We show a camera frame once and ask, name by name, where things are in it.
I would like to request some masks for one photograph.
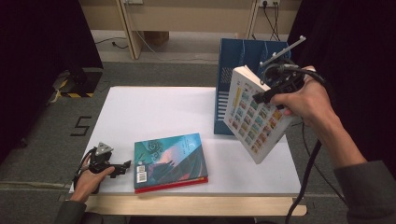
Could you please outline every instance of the teal book cover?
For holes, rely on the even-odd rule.
[[[134,192],[208,182],[198,133],[134,143]]]

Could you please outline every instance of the black curtain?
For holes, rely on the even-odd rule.
[[[332,84],[335,111],[369,161],[396,177],[396,1],[303,0],[289,44]]]
[[[0,162],[27,134],[64,70],[103,68],[78,0],[0,2]]]

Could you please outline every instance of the white book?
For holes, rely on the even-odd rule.
[[[283,136],[294,116],[271,104],[257,104],[253,95],[269,91],[247,66],[233,70],[224,122],[252,159],[261,163]]]

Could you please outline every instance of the gray carpet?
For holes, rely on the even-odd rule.
[[[51,223],[67,194],[73,173],[88,144],[93,127],[112,86],[200,86],[215,87],[217,69],[212,64],[104,63],[105,70],[92,98],[61,97],[49,105],[26,136],[27,147],[13,149],[0,166],[0,224]],[[78,118],[84,129],[75,128]],[[290,150],[300,179],[308,155],[301,124],[287,130]],[[312,148],[315,136],[306,130]],[[332,167],[321,150],[317,164],[337,188]],[[305,195],[308,214],[291,223],[347,223],[344,204],[314,169]],[[283,223],[283,217],[260,217]],[[124,223],[124,217],[106,216],[106,223]]]

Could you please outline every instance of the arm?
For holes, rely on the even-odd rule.
[[[88,164],[89,158],[90,157],[87,157],[84,161],[84,165]],[[54,223],[78,224],[87,207],[85,202],[87,202],[88,197],[97,189],[99,183],[102,182],[107,175],[113,173],[114,170],[115,168],[111,166],[99,174],[94,174],[90,170],[84,171],[77,182],[75,192],[70,200],[62,203]]]
[[[277,94],[271,102],[286,105],[286,115],[302,117],[327,148],[346,197],[350,223],[396,223],[394,178],[381,161],[364,159],[334,113],[323,86],[308,77],[299,91]]]

